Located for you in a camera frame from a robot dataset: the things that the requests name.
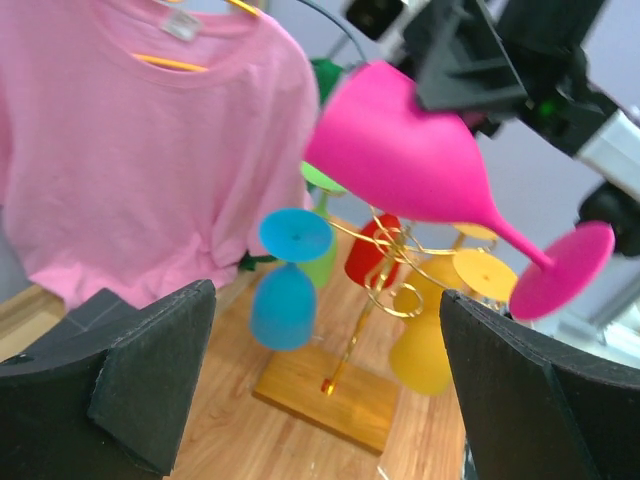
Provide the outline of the blue wine glass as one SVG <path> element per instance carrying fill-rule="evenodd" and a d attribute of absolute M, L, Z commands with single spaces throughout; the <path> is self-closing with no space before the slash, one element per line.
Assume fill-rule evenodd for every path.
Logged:
<path fill-rule="evenodd" d="M 327 253 L 331 228 L 312 211 L 285 208 L 264 218 L 259 239 L 282 264 L 259 281 L 249 328 L 264 347 L 293 351 L 311 340 L 317 310 L 315 287 L 299 265 Z"/>

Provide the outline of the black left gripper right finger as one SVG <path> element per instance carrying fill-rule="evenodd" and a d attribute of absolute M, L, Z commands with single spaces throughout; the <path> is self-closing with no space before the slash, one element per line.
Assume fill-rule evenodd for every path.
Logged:
<path fill-rule="evenodd" d="M 466 429 L 464 478 L 638 478 L 638 369 L 454 290 L 440 319 Z"/>

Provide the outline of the magenta wine glass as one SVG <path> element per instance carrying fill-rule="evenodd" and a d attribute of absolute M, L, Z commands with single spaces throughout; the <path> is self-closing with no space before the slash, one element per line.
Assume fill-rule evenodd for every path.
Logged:
<path fill-rule="evenodd" d="M 304 159 L 369 205 L 408 220 L 483 226 L 531 263 L 509 311 L 547 316 L 578 296 L 612 256 L 612 228 L 577 226 L 540 250 L 497 209 L 485 164 L 465 123 L 420 110 L 413 82 L 384 61 L 360 68 L 325 105 Z"/>

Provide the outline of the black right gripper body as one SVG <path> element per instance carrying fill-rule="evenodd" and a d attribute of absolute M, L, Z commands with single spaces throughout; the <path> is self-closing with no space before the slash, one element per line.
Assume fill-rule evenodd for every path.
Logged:
<path fill-rule="evenodd" d="M 490 114 L 479 132 L 494 136 L 518 120 L 566 155 L 575 155 L 619 105 L 589 79 L 583 43 L 603 1 L 487 1 L 496 33 L 527 98 L 506 114 Z"/>

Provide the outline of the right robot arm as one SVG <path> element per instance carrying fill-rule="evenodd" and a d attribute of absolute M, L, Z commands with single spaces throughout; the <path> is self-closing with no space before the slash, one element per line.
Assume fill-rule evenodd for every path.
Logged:
<path fill-rule="evenodd" d="M 639 254 L 639 122 L 588 77 L 582 47 L 600 1 L 430 1 L 403 31 L 416 100 L 493 136 L 517 119 L 604 181 L 579 208 L 602 220 L 616 253 Z"/>

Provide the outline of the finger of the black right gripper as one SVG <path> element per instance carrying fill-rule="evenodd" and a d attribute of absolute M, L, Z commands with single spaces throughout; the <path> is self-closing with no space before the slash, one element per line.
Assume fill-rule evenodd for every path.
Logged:
<path fill-rule="evenodd" d="M 506 112 L 526 98 L 483 1 L 431 1 L 415 21 L 416 94 L 424 109 Z"/>

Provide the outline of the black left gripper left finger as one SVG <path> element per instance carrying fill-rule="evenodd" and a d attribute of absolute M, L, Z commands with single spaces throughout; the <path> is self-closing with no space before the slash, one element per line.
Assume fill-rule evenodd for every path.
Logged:
<path fill-rule="evenodd" d="M 5 479 L 161 479 L 172 472 L 216 307 L 198 280 L 137 313 L 5 360 Z"/>

